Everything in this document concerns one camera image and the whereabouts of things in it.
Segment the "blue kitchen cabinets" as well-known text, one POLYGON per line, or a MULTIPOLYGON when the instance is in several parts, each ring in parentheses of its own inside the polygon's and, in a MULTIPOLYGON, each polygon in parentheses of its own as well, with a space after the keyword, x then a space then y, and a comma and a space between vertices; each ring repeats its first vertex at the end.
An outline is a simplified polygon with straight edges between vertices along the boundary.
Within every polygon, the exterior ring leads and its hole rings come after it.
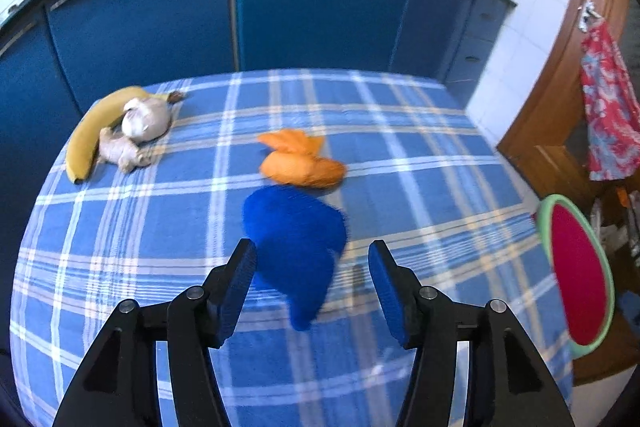
POLYGON ((293 67, 478 74, 512 0, 26 0, 1 26, 1 287, 89 105, 130 84, 293 67))

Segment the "blue plaid tablecloth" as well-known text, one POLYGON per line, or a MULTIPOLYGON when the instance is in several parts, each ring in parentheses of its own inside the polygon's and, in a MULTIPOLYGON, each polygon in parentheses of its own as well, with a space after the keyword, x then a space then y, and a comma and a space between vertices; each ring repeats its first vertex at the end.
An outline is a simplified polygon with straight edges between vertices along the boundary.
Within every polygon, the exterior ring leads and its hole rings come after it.
POLYGON ((212 354, 235 426, 390 426, 413 355, 388 329, 368 250, 459 303, 505 301, 564 397, 572 356, 556 280, 502 160, 442 85, 351 70, 176 80, 150 165, 56 146, 35 186, 10 314, 21 407, 49 426, 117 303, 174 299, 251 239, 238 325, 212 354))

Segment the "red basin green rim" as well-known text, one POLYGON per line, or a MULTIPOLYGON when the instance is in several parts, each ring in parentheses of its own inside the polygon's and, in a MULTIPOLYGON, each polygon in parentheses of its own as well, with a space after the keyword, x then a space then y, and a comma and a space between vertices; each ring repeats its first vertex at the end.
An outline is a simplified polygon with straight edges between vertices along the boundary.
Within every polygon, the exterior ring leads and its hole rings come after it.
POLYGON ((545 197, 535 220, 559 286, 570 351, 577 360, 598 349, 610 330, 615 309, 611 267, 589 221, 566 196, 545 197))

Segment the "garlic bulb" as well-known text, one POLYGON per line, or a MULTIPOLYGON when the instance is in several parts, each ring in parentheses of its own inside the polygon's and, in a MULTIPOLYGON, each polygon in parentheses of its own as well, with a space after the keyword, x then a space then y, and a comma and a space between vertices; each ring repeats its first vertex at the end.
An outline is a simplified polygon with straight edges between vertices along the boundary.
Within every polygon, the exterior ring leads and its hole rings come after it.
POLYGON ((171 123, 170 106, 161 98, 132 98, 124 105, 124 111, 122 133, 136 143, 159 138, 171 123))

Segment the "ginger root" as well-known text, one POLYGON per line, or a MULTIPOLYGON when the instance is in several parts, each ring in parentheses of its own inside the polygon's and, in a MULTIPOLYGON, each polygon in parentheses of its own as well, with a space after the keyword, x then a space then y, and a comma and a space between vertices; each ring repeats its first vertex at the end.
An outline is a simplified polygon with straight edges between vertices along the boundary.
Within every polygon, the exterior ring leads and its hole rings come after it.
POLYGON ((145 156, 134 141, 110 127, 100 130, 98 161, 116 165, 122 173, 130 173, 152 164, 151 158, 145 156))

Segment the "yellow banana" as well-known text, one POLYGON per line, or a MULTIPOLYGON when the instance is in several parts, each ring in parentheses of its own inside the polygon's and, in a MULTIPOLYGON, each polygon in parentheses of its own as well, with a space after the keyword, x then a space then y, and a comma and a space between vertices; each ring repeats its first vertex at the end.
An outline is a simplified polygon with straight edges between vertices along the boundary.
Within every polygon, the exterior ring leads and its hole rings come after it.
POLYGON ((91 106, 68 140, 65 171, 70 182, 77 184, 89 179, 93 165, 98 161, 100 130, 110 127, 114 131, 122 132, 120 125, 125 113, 124 105, 132 98, 150 96, 166 101, 170 109, 186 97, 181 91, 151 93, 139 86, 131 86, 116 90, 91 106))

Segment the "wooden door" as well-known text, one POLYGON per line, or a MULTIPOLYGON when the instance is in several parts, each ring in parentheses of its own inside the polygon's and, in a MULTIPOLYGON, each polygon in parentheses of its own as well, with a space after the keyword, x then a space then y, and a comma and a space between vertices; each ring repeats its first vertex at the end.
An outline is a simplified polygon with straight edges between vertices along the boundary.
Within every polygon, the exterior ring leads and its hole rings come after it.
MULTIPOLYGON (((514 123, 499 142, 499 152, 543 200, 551 194, 566 196, 589 221, 594 202, 602 202, 605 218, 622 219, 617 192, 632 191, 638 176, 618 182, 596 182, 587 169, 588 141, 580 60, 585 33, 581 24, 598 18, 608 23, 613 38, 620 38, 629 0, 570 0, 559 35, 544 69, 514 123)), ((627 262, 608 262, 614 277, 621 277, 627 262)), ((608 335, 590 355, 573 360, 578 385, 620 373, 638 364, 638 343, 622 314, 615 311, 608 335)))

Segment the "red floral cloth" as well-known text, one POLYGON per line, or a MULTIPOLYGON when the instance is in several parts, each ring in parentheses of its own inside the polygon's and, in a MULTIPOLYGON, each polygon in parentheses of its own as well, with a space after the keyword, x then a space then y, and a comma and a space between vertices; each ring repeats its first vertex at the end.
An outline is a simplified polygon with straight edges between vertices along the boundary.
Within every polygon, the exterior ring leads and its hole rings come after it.
POLYGON ((603 18, 582 39, 580 82, 589 179, 623 180, 639 168, 639 102, 620 48, 603 18))

